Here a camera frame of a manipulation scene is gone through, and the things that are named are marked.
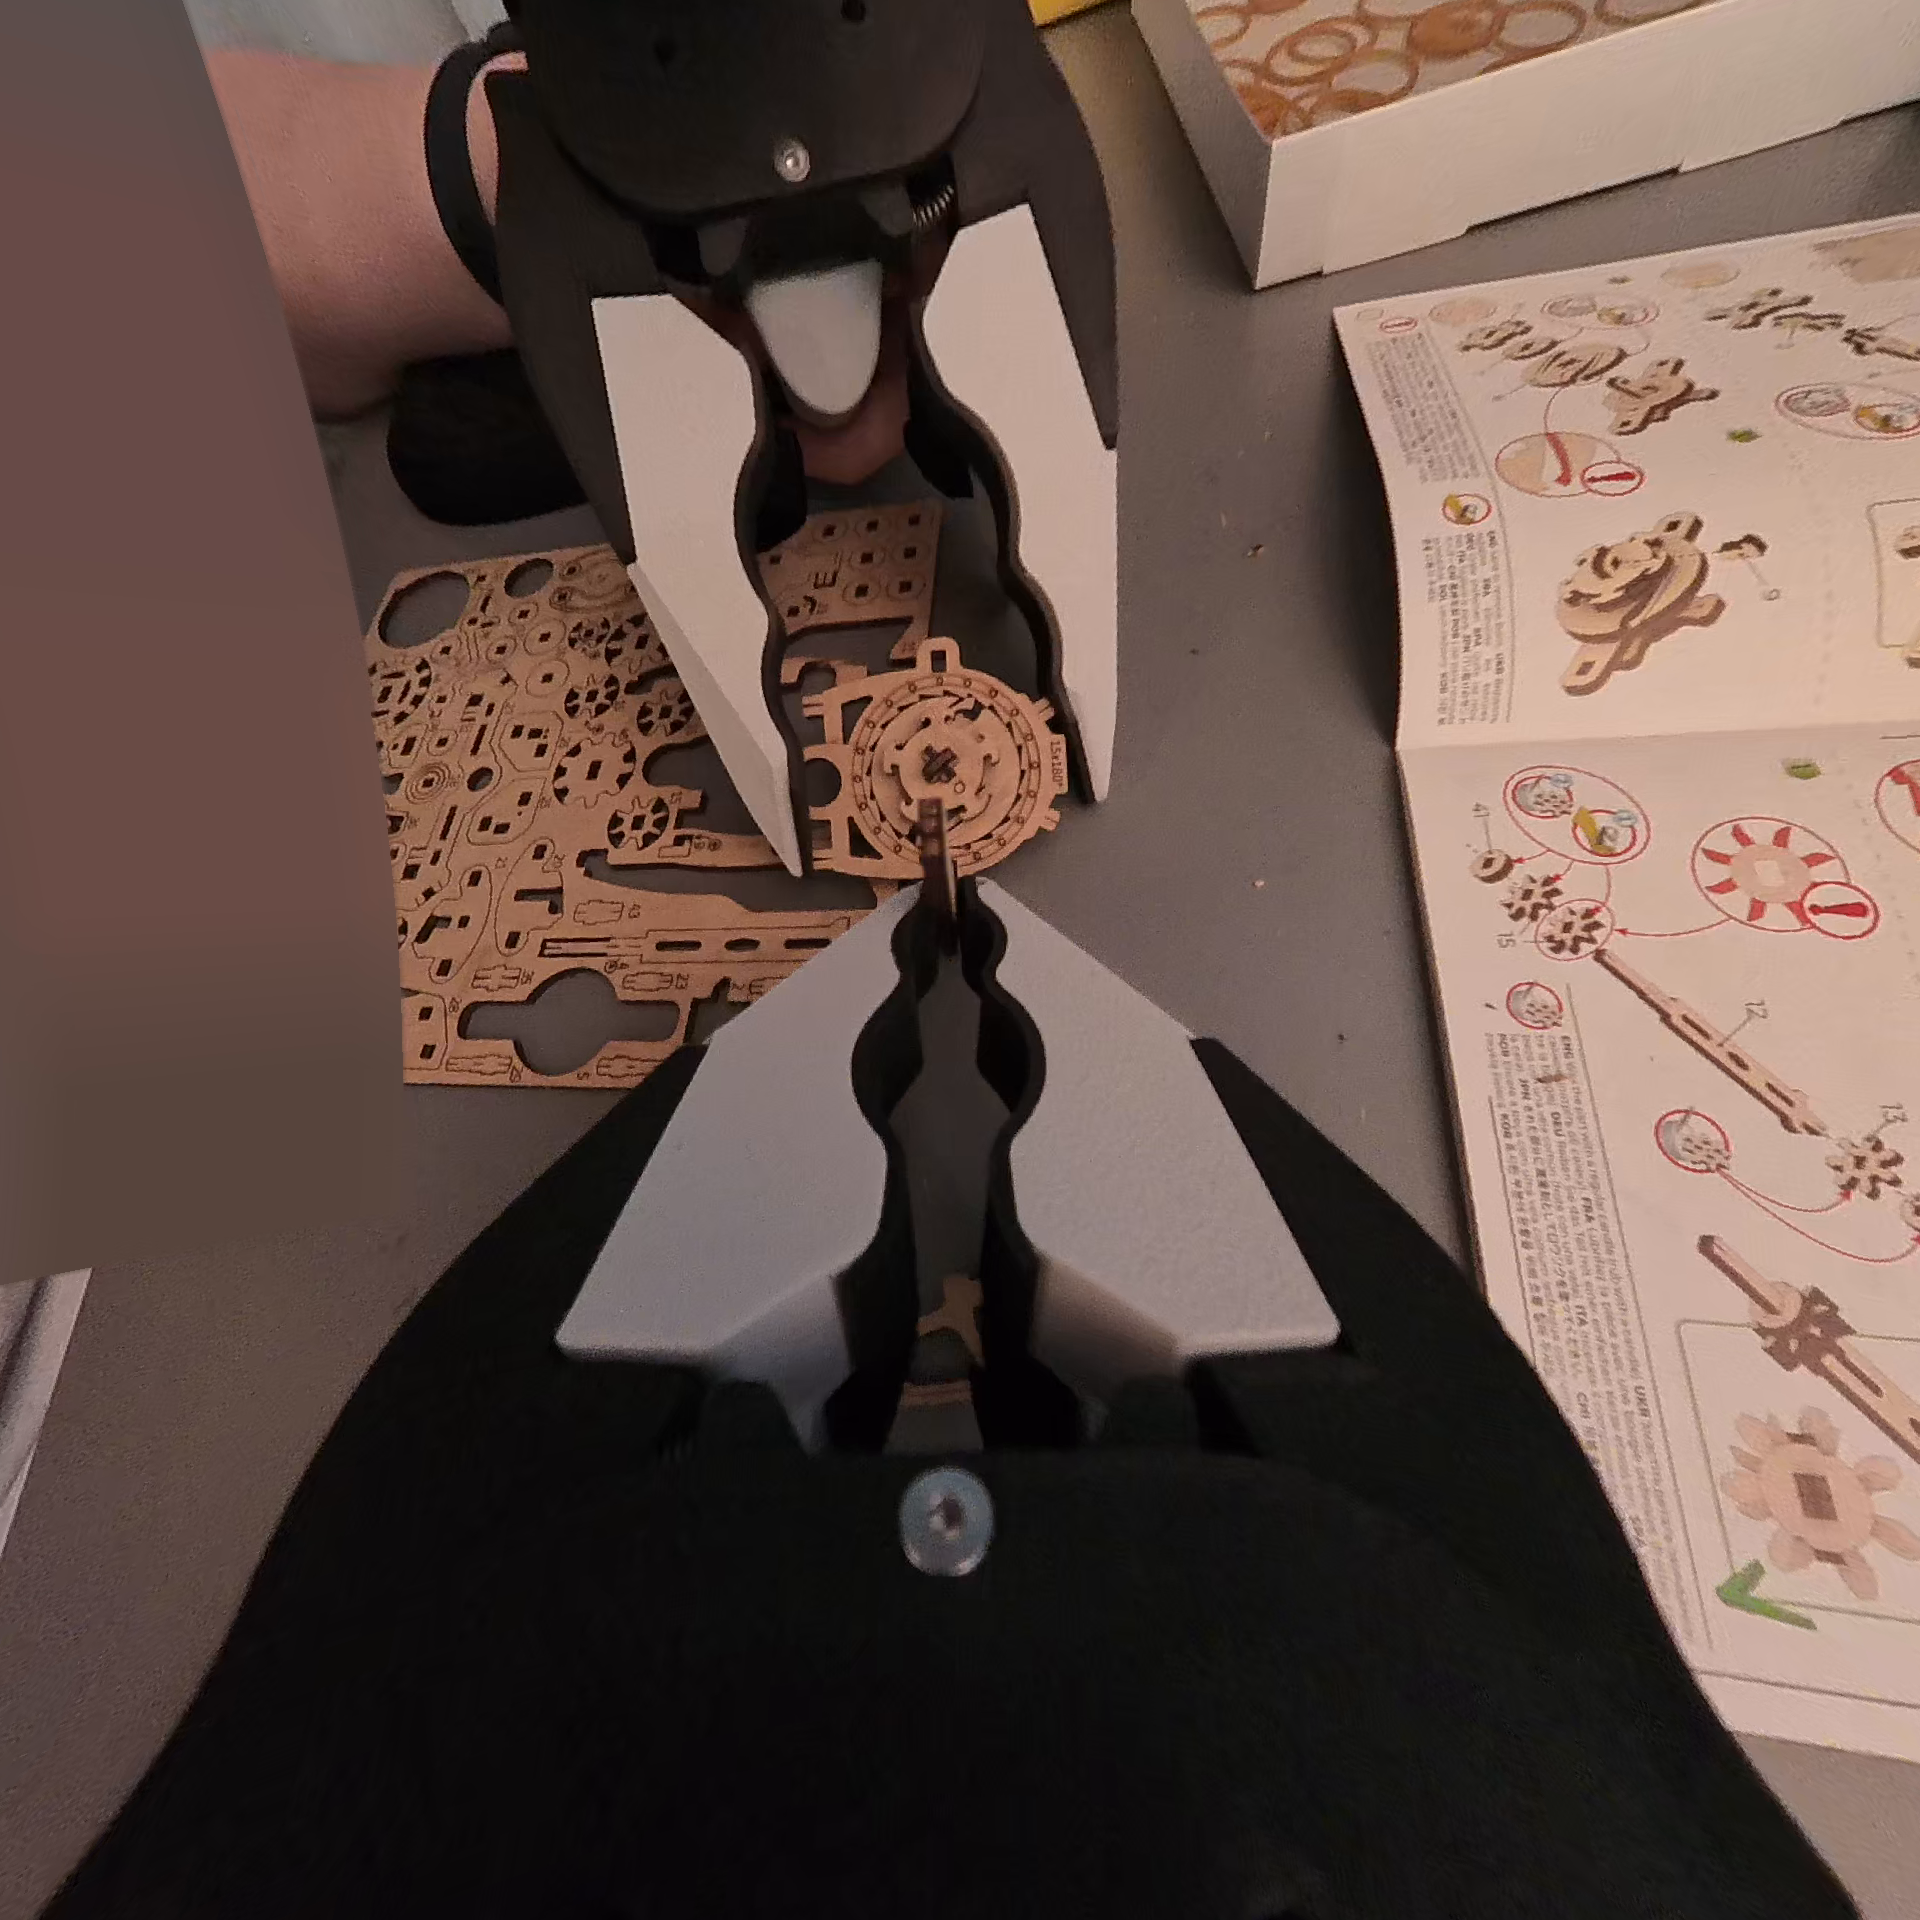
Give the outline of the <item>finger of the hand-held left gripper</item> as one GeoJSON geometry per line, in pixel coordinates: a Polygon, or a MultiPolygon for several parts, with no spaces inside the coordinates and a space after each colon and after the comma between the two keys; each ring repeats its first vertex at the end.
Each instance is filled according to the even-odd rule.
{"type": "Polygon", "coordinates": [[[787,739],[767,689],[776,622],[740,480],[762,452],[751,361],[672,295],[592,300],[632,520],[632,582],[756,830],[804,870],[787,739]]]}
{"type": "Polygon", "coordinates": [[[1119,449],[1028,203],[961,223],[908,323],[923,422],[983,484],[1004,596],[1064,719],[1073,787],[1105,801],[1119,726],[1119,449]]]}

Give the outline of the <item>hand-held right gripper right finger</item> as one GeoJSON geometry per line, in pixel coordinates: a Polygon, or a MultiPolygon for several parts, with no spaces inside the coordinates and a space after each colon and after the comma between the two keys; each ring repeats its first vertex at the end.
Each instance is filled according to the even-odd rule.
{"type": "Polygon", "coordinates": [[[1200,1359],[1330,1351],[1337,1313],[1187,1025],[991,880],[957,932],[1007,1108],[976,1270],[987,1444],[1073,1446],[1090,1408],[1200,1359]]]}

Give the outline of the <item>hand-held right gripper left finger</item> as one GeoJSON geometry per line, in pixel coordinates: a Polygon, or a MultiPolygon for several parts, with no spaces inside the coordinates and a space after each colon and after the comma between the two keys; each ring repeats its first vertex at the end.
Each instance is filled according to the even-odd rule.
{"type": "Polygon", "coordinates": [[[567,1356],[769,1384],[804,1439],[882,1449],[921,1318],[893,1116],[938,969],[908,887],[706,1045],[561,1323],[567,1356]]]}

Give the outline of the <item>round wooden gear disc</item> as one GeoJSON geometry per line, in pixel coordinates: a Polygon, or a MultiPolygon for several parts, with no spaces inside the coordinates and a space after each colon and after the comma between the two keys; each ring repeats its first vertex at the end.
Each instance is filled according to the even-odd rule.
{"type": "Polygon", "coordinates": [[[836,775],[807,811],[816,870],[916,877],[928,807],[963,875],[1060,824],[1069,763],[1052,703],[967,664],[949,638],[927,639],[909,667],[807,694],[803,710],[824,732],[807,766],[836,775]]]}

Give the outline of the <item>laser-cut wooden parts sheet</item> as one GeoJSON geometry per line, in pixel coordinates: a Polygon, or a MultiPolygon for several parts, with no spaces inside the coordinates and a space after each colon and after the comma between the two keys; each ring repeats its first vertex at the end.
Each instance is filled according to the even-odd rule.
{"type": "Polygon", "coordinates": [[[608,544],[395,576],[367,632],[415,1085],[629,1088],[896,880],[797,877],[608,544]]]}

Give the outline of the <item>small wooden axle stick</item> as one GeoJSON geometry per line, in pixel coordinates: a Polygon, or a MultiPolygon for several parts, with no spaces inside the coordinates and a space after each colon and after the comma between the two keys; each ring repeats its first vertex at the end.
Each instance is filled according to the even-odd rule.
{"type": "Polygon", "coordinates": [[[916,846],[921,863],[920,912],[928,943],[940,957],[957,956],[965,929],[965,901],[952,841],[952,813],[941,796],[920,801],[916,846]]]}

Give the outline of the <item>person's left forearm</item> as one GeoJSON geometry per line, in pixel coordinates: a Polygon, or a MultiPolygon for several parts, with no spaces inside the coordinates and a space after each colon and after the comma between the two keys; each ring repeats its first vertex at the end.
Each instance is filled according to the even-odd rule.
{"type": "Polygon", "coordinates": [[[509,345],[505,309],[445,235],[425,161],[432,79],[500,4],[185,11],[313,419],[378,409],[409,365],[509,345]]]}

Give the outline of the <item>person's left hand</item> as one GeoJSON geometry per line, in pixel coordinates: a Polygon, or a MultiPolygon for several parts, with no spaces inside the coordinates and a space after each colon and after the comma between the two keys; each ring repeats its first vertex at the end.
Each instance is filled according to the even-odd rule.
{"type": "Polygon", "coordinates": [[[908,416],[865,407],[844,422],[791,419],[803,471],[812,484],[855,489],[906,452],[908,416]]]}

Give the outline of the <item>black oval cushion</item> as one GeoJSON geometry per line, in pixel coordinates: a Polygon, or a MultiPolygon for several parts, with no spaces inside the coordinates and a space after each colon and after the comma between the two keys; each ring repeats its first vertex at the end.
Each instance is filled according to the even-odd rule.
{"type": "Polygon", "coordinates": [[[402,367],[386,449],[397,489],[436,523],[521,520],[587,500],[514,348],[402,367]]]}

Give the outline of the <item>white cardboard tray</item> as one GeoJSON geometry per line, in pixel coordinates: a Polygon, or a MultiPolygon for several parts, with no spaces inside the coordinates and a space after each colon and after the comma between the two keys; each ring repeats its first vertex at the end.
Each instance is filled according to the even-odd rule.
{"type": "Polygon", "coordinates": [[[1256,288],[1916,100],[1916,3],[1137,3],[1256,288]]]}

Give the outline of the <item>illustrated instruction booklet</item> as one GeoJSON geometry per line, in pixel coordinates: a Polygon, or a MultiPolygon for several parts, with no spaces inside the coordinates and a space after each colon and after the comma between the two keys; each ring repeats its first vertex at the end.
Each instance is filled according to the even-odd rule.
{"type": "Polygon", "coordinates": [[[1916,1761],[1916,214],[1336,334],[1489,1297],[1723,1719],[1916,1761]]]}

